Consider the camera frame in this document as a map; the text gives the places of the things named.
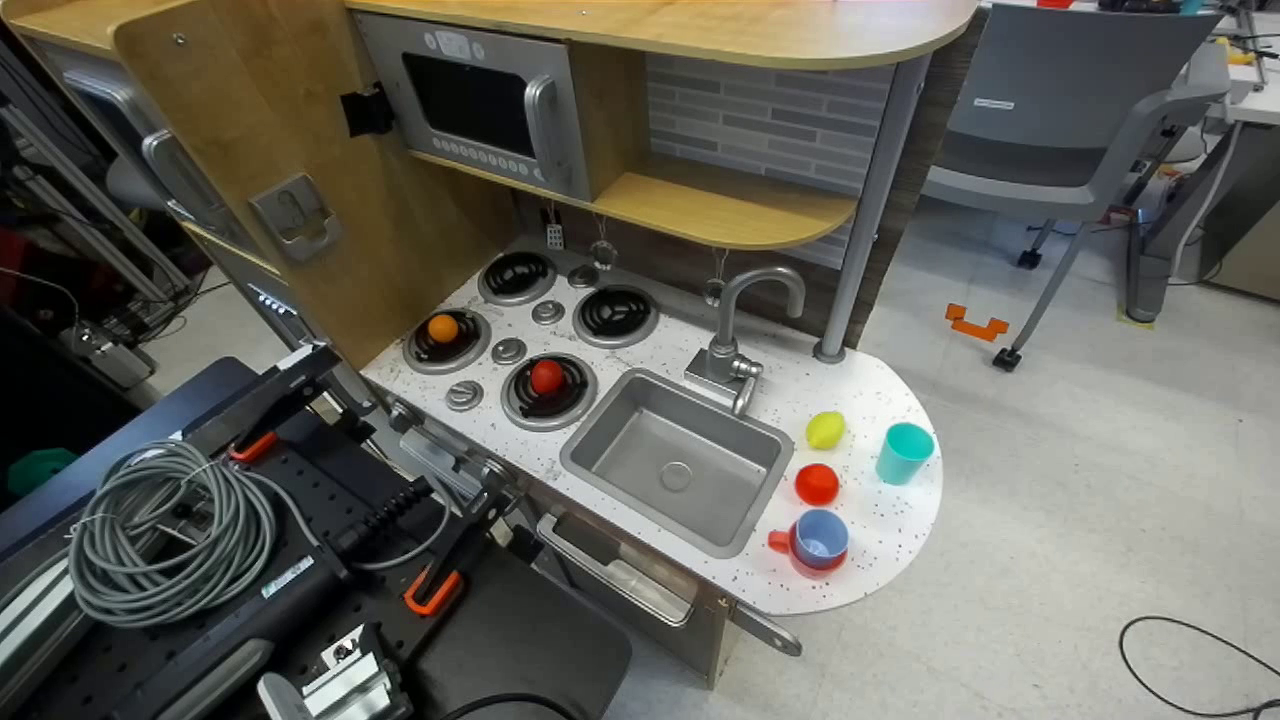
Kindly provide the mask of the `blue toy cup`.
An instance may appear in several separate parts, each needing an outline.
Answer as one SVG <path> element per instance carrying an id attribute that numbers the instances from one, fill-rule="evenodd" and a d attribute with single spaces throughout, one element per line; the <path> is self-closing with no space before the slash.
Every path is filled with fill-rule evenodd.
<path id="1" fill-rule="evenodd" d="M 848 556 L 848 525 L 837 512 L 804 512 L 792 525 L 792 551 L 808 568 L 837 568 Z"/>

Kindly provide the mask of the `back right stove burner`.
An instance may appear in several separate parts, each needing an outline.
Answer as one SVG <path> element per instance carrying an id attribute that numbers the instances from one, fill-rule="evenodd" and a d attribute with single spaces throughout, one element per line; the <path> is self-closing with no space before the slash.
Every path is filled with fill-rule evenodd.
<path id="1" fill-rule="evenodd" d="M 577 335 L 596 349 L 623 349 L 645 339 L 658 319 L 645 288 L 596 288 L 577 304 Z"/>

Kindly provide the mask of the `stove burner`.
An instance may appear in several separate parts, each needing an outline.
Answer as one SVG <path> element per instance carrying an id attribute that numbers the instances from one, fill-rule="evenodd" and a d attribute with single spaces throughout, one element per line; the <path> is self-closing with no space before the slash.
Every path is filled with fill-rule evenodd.
<path id="1" fill-rule="evenodd" d="M 416 373 L 438 376 L 470 365 L 488 343 L 488 319 L 468 309 L 432 313 L 402 339 L 402 359 Z"/>
<path id="2" fill-rule="evenodd" d="M 645 339 L 658 319 L 645 288 L 596 288 L 577 304 L 577 335 L 596 349 L 623 349 Z"/>
<path id="3" fill-rule="evenodd" d="M 596 376 L 577 355 L 531 355 L 500 389 L 510 423 L 551 430 L 581 420 L 596 401 Z"/>
<path id="4" fill-rule="evenodd" d="M 526 304 L 543 296 L 555 280 L 555 269 L 538 252 L 502 252 L 478 270 L 478 296 L 488 304 Z"/>

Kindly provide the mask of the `grey toy faucet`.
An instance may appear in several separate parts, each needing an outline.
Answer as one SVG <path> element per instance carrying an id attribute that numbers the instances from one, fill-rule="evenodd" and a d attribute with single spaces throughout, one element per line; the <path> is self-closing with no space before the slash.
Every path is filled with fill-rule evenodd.
<path id="1" fill-rule="evenodd" d="M 684 376 L 706 393 L 721 393 L 737 415 L 746 410 L 763 365 L 738 349 L 738 296 L 754 282 L 780 282 L 789 293 L 789 315 L 804 315 L 808 282 L 789 264 L 746 269 L 721 293 L 721 315 L 712 339 L 686 359 Z"/>

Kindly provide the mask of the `grey toy sink basin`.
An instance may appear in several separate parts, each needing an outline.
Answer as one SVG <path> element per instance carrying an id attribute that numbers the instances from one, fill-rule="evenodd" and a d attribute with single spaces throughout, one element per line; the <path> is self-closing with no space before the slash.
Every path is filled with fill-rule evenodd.
<path id="1" fill-rule="evenodd" d="M 630 512 L 727 561 L 770 498 L 792 440 L 656 373 L 623 373 L 558 460 Z"/>

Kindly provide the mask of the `back left stove burner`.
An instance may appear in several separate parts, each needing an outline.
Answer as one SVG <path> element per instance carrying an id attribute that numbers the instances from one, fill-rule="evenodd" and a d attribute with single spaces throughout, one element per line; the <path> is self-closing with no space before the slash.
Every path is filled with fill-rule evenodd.
<path id="1" fill-rule="evenodd" d="M 526 304 L 543 296 L 555 280 L 555 269 L 538 252 L 502 252 L 478 270 L 478 296 L 488 304 Z"/>

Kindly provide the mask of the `front left stove burner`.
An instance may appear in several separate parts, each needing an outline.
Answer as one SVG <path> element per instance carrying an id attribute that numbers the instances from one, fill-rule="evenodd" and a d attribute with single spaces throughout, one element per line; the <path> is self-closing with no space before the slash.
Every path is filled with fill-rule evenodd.
<path id="1" fill-rule="evenodd" d="M 470 365 L 488 343 L 488 319 L 468 309 L 432 313 L 402 339 L 402 359 L 416 373 L 438 376 Z"/>

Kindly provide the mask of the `orange toy ball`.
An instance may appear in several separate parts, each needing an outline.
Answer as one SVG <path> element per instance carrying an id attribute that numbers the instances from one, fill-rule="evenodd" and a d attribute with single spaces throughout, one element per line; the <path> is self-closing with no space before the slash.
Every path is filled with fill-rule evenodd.
<path id="1" fill-rule="evenodd" d="M 459 319 L 454 315 L 432 315 L 427 328 L 424 328 L 427 343 L 454 343 L 459 335 Z"/>

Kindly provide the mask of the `small red toy cup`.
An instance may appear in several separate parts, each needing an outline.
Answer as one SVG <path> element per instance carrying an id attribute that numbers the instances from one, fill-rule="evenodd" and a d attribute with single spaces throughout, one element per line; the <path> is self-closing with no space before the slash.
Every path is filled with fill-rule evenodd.
<path id="1" fill-rule="evenodd" d="M 804 463 L 797 473 L 797 494 L 804 502 L 832 502 L 838 494 L 838 473 L 832 463 Z"/>

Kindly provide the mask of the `teal toy cup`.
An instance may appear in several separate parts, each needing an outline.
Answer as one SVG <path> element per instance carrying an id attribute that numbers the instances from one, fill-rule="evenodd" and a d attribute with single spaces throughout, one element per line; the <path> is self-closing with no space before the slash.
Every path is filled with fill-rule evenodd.
<path id="1" fill-rule="evenodd" d="M 919 423 L 891 423 L 877 460 L 885 482 L 906 482 L 937 457 L 937 434 Z"/>

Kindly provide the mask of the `grey toy microwave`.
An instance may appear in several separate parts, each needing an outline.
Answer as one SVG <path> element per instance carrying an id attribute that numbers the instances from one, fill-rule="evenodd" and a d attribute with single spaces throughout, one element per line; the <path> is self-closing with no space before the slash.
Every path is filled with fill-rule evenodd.
<path id="1" fill-rule="evenodd" d="M 564 45 L 379 12 L 350 25 L 416 152 L 590 196 Z"/>

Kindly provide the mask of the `orange floor clip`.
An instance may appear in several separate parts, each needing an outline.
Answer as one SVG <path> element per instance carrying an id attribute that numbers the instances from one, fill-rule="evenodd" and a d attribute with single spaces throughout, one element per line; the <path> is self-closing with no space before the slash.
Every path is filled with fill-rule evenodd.
<path id="1" fill-rule="evenodd" d="M 987 315 L 987 319 L 972 319 L 969 315 L 969 304 L 947 304 L 942 309 L 942 319 L 955 335 L 972 335 L 972 339 L 983 339 L 983 343 L 997 343 L 1004 332 L 1006 332 L 1006 319 L 1000 315 Z"/>

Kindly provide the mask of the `black box on cabinet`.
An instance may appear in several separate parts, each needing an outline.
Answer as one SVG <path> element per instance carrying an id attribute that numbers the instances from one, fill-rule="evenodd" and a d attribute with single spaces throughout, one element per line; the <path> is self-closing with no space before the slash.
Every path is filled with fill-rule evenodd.
<path id="1" fill-rule="evenodd" d="M 385 135 L 396 122 L 393 100 L 379 84 L 341 96 L 344 127 L 350 135 Z"/>

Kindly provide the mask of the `grey office chair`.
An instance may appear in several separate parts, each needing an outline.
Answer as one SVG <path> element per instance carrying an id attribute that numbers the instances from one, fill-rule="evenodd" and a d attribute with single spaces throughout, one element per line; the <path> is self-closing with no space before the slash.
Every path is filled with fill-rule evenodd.
<path id="1" fill-rule="evenodd" d="M 1045 12 L 990 3 L 927 166 L 933 198 L 1018 216 L 1036 244 L 1070 222 L 1070 240 L 1018 335 L 990 365 L 1012 373 L 1082 247 L 1082 233 L 1123 196 L 1123 179 L 1163 127 L 1224 93 L 1213 17 Z"/>

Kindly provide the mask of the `orange handled clamp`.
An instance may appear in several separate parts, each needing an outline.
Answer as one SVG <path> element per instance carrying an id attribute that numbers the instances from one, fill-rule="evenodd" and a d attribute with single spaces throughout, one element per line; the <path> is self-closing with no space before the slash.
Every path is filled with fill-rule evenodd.
<path id="1" fill-rule="evenodd" d="M 412 616 L 432 620 L 448 606 L 448 601 L 462 586 L 468 562 L 484 551 L 488 526 L 500 521 L 500 512 L 502 512 L 502 498 L 494 494 L 477 498 L 462 512 L 462 521 L 442 536 L 432 561 L 399 592 L 399 602 Z"/>

